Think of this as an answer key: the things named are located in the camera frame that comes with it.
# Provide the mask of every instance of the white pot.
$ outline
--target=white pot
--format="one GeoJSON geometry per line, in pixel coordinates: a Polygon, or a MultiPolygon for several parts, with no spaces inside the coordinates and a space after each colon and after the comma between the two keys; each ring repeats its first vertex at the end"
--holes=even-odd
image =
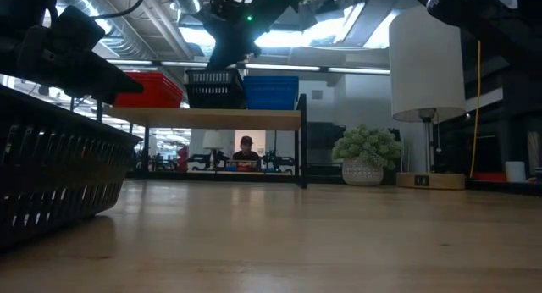
{"type": "Polygon", "coordinates": [[[348,185],[378,186],[384,178],[384,170],[354,159],[345,160],[342,163],[342,178],[348,185]]]}

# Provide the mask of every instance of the black cable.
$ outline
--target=black cable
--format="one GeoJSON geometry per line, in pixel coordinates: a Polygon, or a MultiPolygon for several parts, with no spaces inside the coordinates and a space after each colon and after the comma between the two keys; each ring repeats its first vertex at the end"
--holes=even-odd
{"type": "Polygon", "coordinates": [[[49,15],[51,16],[51,25],[57,21],[58,19],[58,11],[57,11],[57,8],[56,6],[49,6],[47,8],[47,10],[49,11],[49,15]]]}
{"type": "Polygon", "coordinates": [[[111,19],[111,18],[122,17],[122,16],[130,14],[131,12],[136,10],[142,3],[143,3],[143,0],[137,0],[137,2],[134,4],[134,6],[128,8],[126,10],[123,10],[121,12],[118,12],[118,13],[115,13],[115,14],[100,14],[98,16],[93,16],[91,18],[93,18],[93,19],[111,19]]]}
{"type": "Polygon", "coordinates": [[[81,98],[81,99],[77,102],[77,104],[74,106],[74,110],[77,109],[77,107],[79,107],[79,105],[80,105],[85,99],[87,99],[89,96],[90,96],[90,95],[85,95],[83,98],[81,98]]]}

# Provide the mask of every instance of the blue bin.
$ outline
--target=blue bin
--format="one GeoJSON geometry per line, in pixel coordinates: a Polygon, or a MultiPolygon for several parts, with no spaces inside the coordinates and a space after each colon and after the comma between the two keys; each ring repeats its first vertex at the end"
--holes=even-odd
{"type": "Polygon", "coordinates": [[[294,110],[299,96],[297,76],[246,76],[246,104],[252,110],[294,110]]]}

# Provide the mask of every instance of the shelf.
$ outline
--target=shelf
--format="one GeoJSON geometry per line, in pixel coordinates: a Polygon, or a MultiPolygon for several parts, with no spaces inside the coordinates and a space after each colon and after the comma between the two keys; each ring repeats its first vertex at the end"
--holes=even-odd
{"type": "Polygon", "coordinates": [[[104,108],[103,113],[150,128],[299,130],[300,111],[104,108]]]}
{"type": "Polygon", "coordinates": [[[292,174],[288,173],[264,173],[264,172],[257,172],[257,171],[211,171],[211,170],[188,170],[189,174],[241,174],[241,175],[278,175],[278,176],[292,176],[292,174]]]}

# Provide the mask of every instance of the black bin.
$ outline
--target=black bin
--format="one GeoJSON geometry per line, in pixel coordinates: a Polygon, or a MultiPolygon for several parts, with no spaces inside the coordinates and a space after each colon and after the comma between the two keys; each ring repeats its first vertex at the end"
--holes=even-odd
{"type": "Polygon", "coordinates": [[[111,208],[139,137],[0,85],[0,249],[111,208]]]}
{"type": "Polygon", "coordinates": [[[187,70],[190,108],[245,109],[243,81],[237,69],[187,70]]]}

